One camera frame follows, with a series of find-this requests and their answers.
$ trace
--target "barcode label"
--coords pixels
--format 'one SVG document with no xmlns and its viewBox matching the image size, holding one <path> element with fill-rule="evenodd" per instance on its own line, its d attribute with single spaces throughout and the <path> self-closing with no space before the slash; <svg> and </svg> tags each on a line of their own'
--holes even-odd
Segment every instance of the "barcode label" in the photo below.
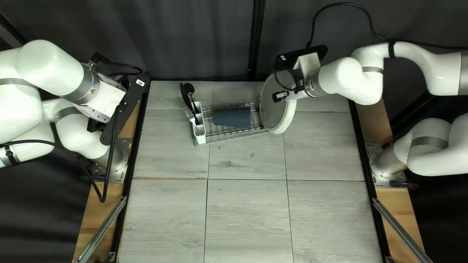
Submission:
<svg viewBox="0 0 468 263">
<path fill-rule="evenodd" d="M 141 80 L 137 80 L 136 83 L 137 83 L 138 85 L 140 85 L 140 86 L 144 86 L 144 85 L 145 85 L 145 83 L 142 82 Z"/>
</svg>

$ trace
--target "metal rail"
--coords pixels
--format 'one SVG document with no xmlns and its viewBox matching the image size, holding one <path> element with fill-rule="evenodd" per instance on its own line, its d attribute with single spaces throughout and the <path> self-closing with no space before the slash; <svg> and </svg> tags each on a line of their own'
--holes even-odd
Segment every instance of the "metal rail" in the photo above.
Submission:
<svg viewBox="0 0 468 263">
<path fill-rule="evenodd" d="M 119 202 L 112 208 L 109 215 L 106 217 L 104 222 L 101 224 L 97 232 L 85 246 L 81 254 L 75 260 L 75 263 L 86 263 L 88 259 L 92 256 L 94 250 L 97 248 L 99 243 L 101 242 L 102 238 L 106 234 L 107 230 L 109 229 L 111 223 L 117 218 L 122 208 L 127 204 L 127 197 L 121 197 Z"/>
<path fill-rule="evenodd" d="M 411 238 L 406 230 L 398 223 L 392 214 L 385 208 L 385 206 L 376 198 L 372 198 L 374 207 L 379 211 L 383 218 L 387 220 L 390 226 L 400 236 L 405 245 L 413 252 L 414 256 L 421 263 L 433 263 L 426 253 L 418 246 L 418 244 Z"/>
</svg>

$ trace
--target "wire dish rack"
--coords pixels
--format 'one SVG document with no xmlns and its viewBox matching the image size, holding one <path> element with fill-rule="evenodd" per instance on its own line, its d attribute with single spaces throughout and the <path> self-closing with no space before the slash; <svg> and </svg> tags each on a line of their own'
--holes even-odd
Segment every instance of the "wire dish rack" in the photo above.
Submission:
<svg viewBox="0 0 468 263">
<path fill-rule="evenodd" d="M 248 129 L 214 125 L 213 112 L 215 110 L 235 108 L 250 108 L 250 127 Z M 193 142 L 195 146 L 270 133 L 262 126 L 257 102 L 231 103 L 221 107 L 213 107 L 211 110 L 202 110 L 202 112 L 206 128 L 206 143 L 199 144 L 194 138 Z"/>
</svg>

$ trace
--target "white plate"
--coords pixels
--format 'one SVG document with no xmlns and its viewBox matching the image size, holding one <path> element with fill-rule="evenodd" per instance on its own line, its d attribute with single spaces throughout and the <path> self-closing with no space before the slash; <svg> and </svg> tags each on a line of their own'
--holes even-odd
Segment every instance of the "white plate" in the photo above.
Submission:
<svg viewBox="0 0 468 263">
<path fill-rule="evenodd" d="M 290 77 L 289 81 L 285 77 L 287 74 L 289 73 L 278 72 L 277 74 L 283 85 L 287 85 L 288 82 L 292 83 L 292 77 Z M 272 94 L 278 91 L 284 91 L 284 89 L 276 83 L 274 75 L 271 74 L 266 79 L 260 94 L 260 116 L 263 126 L 274 134 L 284 133 L 289 127 L 296 111 L 297 102 L 297 100 L 274 102 Z"/>
</svg>

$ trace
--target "black cable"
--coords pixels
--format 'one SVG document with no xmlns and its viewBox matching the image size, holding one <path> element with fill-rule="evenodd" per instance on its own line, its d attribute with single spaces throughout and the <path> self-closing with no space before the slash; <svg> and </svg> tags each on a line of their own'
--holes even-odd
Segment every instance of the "black cable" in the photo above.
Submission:
<svg viewBox="0 0 468 263">
<path fill-rule="evenodd" d="M 143 69 L 141 69 L 140 67 L 137 67 L 137 66 L 133 66 L 133 65 L 129 65 L 129 64 L 124 64 L 124 63 L 117 63 L 117 62 L 113 62 L 111 61 L 110 59 L 106 58 L 105 56 L 95 52 L 91 58 L 91 61 L 93 61 L 94 63 L 99 63 L 100 61 L 105 63 L 105 64 L 108 64 L 108 65 L 112 65 L 112 66 L 121 66 L 121 67 L 126 67 L 126 68 L 131 68 L 131 69 L 134 69 L 138 72 L 117 72 L 117 73 L 111 73 L 109 74 L 108 76 L 109 77 L 113 77 L 113 76 L 117 76 L 117 75 L 124 75 L 124 76 L 130 76 L 130 75 L 138 75 L 140 73 L 143 73 Z"/>
<path fill-rule="evenodd" d="M 105 177 L 104 177 L 104 187 L 102 189 L 102 195 L 101 195 L 101 192 L 99 191 L 99 188 L 97 187 L 96 183 L 93 180 L 94 176 L 89 173 L 88 169 L 86 169 L 86 167 L 80 162 L 80 160 L 78 158 L 76 158 L 70 151 L 68 151 L 66 148 L 64 148 L 64 147 L 62 147 L 62 146 L 60 146 L 60 145 L 58 145 L 56 143 L 46 141 L 46 140 L 34 140 L 34 139 L 31 139 L 31 140 L 18 140 L 18 141 L 11 141 L 11 142 L 7 142 L 7 143 L 2 143 L 2 144 L 0 144 L 0 148 L 10 146 L 10 145 L 15 145 L 15 144 L 21 144 L 21 143 L 43 143 L 43 144 L 48 144 L 48 145 L 52 145 L 54 147 L 57 147 L 58 149 L 66 152 L 68 155 L 70 155 L 73 158 L 73 160 L 75 160 L 75 162 L 79 165 L 79 167 L 84 171 L 85 175 L 88 177 L 89 182 L 91 183 L 94 190 L 96 191 L 96 194 L 97 194 L 97 197 L 99 198 L 99 201 L 101 203 L 104 203 L 106 201 L 106 197 L 107 197 L 107 188 L 109 186 L 110 170 L 111 170 L 111 167 L 112 167 L 112 159 L 114 157 L 114 148 L 115 148 L 116 134 L 117 134 L 117 112 L 118 112 L 119 106 L 120 105 L 118 105 L 116 107 L 115 112 L 114 112 L 114 126 L 113 126 L 113 130 L 112 130 L 112 143 L 111 143 L 110 148 L 109 148 L 109 156 L 108 156 L 108 160 L 107 160 L 107 167 L 106 167 L 106 173 L 105 173 Z"/>
<path fill-rule="evenodd" d="M 111 73 L 109 75 L 107 75 L 108 77 L 115 77 L 115 76 L 118 76 L 118 75 L 122 75 L 122 76 L 134 76 L 134 75 L 138 75 L 140 74 L 140 72 L 116 72 L 116 73 Z"/>
<path fill-rule="evenodd" d="M 337 7 L 337 6 L 355 7 L 357 9 L 361 10 L 362 12 L 364 12 L 364 14 L 367 17 L 367 21 L 369 22 L 369 29 L 371 30 L 372 35 L 374 37 L 380 39 L 380 40 L 384 40 L 384 41 L 402 41 L 402 42 L 408 42 L 408 43 L 412 43 L 412 44 L 416 44 L 416 45 L 425 45 L 425 46 L 436 47 L 436 48 L 445 48 L 445 49 L 468 49 L 468 47 L 463 47 L 463 46 L 459 46 L 459 47 L 457 47 L 457 46 L 444 46 L 444 45 L 431 44 L 431 43 L 426 43 L 426 42 L 421 42 L 421 41 L 406 40 L 406 39 L 389 39 L 389 38 L 379 36 L 374 30 L 374 27 L 373 27 L 373 24 L 372 24 L 372 18 L 371 18 L 371 15 L 369 14 L 369 12 L 367 11 L 367 9 L 365 9 L 364 7 L 362 7 L 362 6 L 358 5 L 358 4 L 350 3 L 350 2 L 338 2 L 338 3 L 329 4 L 329 5 L 326 5 L 326 6 L 322 7 L 317 13 L 315 13 L 314 17 L 312 18 L 312 29 L 311 29 L 311 32 L 310 32 L 310 39 L 306 44 L 306 48 L 310 47 L 310 45 L 312 44 L 312 41 L 314 39 L 315 20 L 317 19 L 318 15 L 327 8 Z"/>
<path fill-rule="evenodd" d="M 114 159 L 114 148 L 116 145 L 116 134 L 117 134 L 117 113 L 118 109 L 120 107 L 120 104 L 116 107 L 114 111 L 114 124 L 112 128 L 112 137 L 111 137 L 111 144 L 109 148 L 109 156 L 107 158 L 107 167 L 106 167 L 106 174 L 104 176 L 104 188 L 102 189 L 102 200 L 99 199 L 101 203 L 104 203 L 106 201 L 107 197 L 107 188 L 109 186 L 109 177 L 110 177 L 110 171 L 112 169 L 112 159 Z"/>
<path fill-rule="evenodd" d="M 6 146 L 9 146 L 9 145 L 15 145 L 15 144 L 21 144 L 21 143 L 43 143 L 43 144 L 48 144 L 48 145 L 52 145 L 54 147 L 57 147 L 58 149 L 66 152 L 68 155 L 70 155 L 73 160 L 75 160 L 75 162 L 79 165 L 79 167 L 85 172 L 86 176 L 90 179 L 90 183 L 93 185 L 93 188 L 94 190 L 96 191 L 96 194 L 97 196 L 99 197 L 99 200 L 101 201 L 102 200 L 102 196 L 101 196 L 101 192 L 99 191 L 99 188 L 97 187 L 96 183 L 94 182 L 93 180 L 93 176 L 88 172 L 88 170 L 86 169 L 86 167 L 80 162 L 80 160 L 78 160 L 78 158 L 76 158 L 70 151 L 68 151 L 67 149 L 65 149 L 64 147 L 56 144 L 56 143 L 53 143 L 53 142 L 49 142 L 49 141 L 46 141 L 46 140 L 18 140 L 18 141 L 10 141 L 10 142 L 7 142 L 7 143 L 2 143 L 0 144 L 0 148 L 3 148 L 3 147 L 6 147 Z"/>
<path fill-rule="evenodd" d="M 285 85 L 281 84 L 281 82 L 279 82 L 279 80 L 278 80 L 278 76 L 276 75 L 276 73 L 278 73 L 278 70 L 275 70 L 274 75 L 275 75 L 276 83 L 278 83 L 278 85 L 279 85 L 280 87 L 282 87 L 282 88 L 284 88 L 284 89 L 286 89 L 286 90 L 289 90 L 289 91 L 296 91 L 296 90 L 293 89 L 293 88 L 288 88 L 288 87 L 286 87 Z"/>
<path fill-rule="evenodd" d="M 129 64 L 123 64 L 123 63 L 117 63 L 117 62 L 112 62 L 112 61 L 103 61 L 104 63 L 108 64 L 108 65 L 113 65 L 113 66 L 121 66 L 121 67 L 127 67 L 127 68 L 131 68 L 131 69 L 134 69 L 134 70 L 137 70 L 139 71 L 139 73 L 143 73 L 143 70 L 137 66 L 132 66 L 132 65 L 129 65 Z"/>
</svg>

